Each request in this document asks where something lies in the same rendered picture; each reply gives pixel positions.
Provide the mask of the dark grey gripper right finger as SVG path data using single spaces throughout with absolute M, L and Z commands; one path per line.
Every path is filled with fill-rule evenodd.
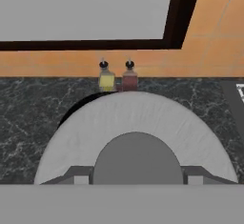
M 201 166 L 183 166 L 183 180 L 186 185 L 233 184 L 232 180 L 211 174 Z

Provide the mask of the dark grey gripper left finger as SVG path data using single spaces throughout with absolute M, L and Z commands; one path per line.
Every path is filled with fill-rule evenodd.
M 71 166 L 61 176 L 46 181 L 46 185 L 71 184 L 71 185 L 90 185 L 92 183 L 93 166 Z

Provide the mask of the yellow oil bottle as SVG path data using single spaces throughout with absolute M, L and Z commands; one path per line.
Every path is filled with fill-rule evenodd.
M 109 70 L 109 63 L 102 58 L 99 63 L 100 74 L 98 79 L 99 90 L 102 92 L 115 91 L 115 74 Z

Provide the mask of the red vinegar bottle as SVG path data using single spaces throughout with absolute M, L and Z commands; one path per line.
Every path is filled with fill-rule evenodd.
M 124 92 L 136 91 L 138 86 L 137 72 L 134 70 L 134 62 L 129 59 L 125 63 L 126 71 L 122 75 L 122 88 Z

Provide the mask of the dark framed window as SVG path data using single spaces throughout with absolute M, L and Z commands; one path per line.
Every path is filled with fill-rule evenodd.
M 197 0 L 0 0 L 0 51 L 179 50 Z

